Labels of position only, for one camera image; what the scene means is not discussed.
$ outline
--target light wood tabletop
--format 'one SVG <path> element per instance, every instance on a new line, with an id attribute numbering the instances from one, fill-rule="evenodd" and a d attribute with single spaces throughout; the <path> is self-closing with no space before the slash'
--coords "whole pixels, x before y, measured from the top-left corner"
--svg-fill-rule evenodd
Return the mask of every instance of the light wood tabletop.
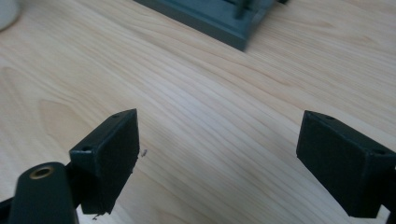
<path id="1" fill-rule="evenodd" d="M 396 1 L 276 4 L 245 52 L 133 0 L 22 0 L 0 33 L 0 200 L 108 116 L 141 157 L 80 223 L 385 223 L 349 217 L 296 158 L 305 110 L 396 150 Z"/>

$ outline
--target black mechanical part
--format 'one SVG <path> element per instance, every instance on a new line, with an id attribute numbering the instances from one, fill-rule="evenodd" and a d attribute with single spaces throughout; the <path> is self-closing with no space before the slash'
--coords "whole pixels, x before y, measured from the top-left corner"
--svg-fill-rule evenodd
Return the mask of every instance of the black mechanical part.
<path id="1" fill-rule="evenodd" d="M 135 109 L 106 119 L 70 150 L 71 161 L 23 173 L 14 198 L 0 203 L 0 223 L 78 223 L 84 214 L 111 213 L 139 154 Z"/>
<path id="2" fill-rule="evenodd" d="M 236 49 L 244 50 L 275 0 L 135 0 Z M 278 2 L 286 4 L 287 0 Z"/>
<path id="3" fill-rule="evenodd" d="M 351 217 L 396 208 L 396 153 L 343 122 L 305 111 L 297 157 Z"/>

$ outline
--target wooden surface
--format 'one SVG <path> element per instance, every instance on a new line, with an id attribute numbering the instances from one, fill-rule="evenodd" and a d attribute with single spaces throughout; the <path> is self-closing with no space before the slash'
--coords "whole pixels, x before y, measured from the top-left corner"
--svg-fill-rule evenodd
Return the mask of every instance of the wooden surface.
<path id="1" fill-rule="evenodd" d="M 137 108 L 111 216 L 81 223 L 384 223 L 348 217 L 296 159 L 304 110 L 396 149 L 396 1 L 291 0 L 235 50 L 132 0 L 21 1 L 0 33 L 0 200 Z"/>

